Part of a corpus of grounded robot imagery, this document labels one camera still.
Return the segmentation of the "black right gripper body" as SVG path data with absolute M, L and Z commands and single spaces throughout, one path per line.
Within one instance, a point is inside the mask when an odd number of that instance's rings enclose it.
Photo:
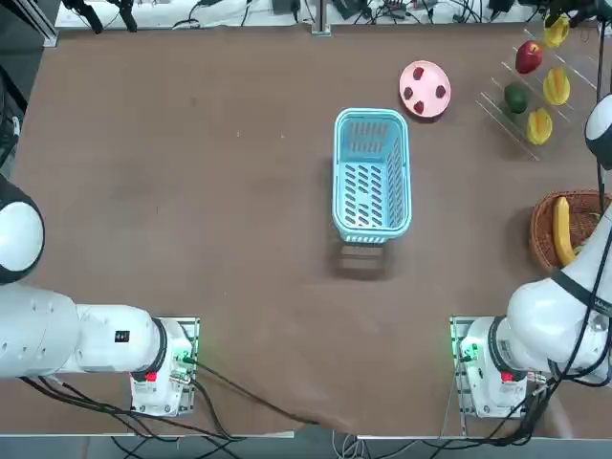
M 611 0 L 557 0 L 549 5 L 551 15 L 577 11 L 585 15 L 610 15 Z

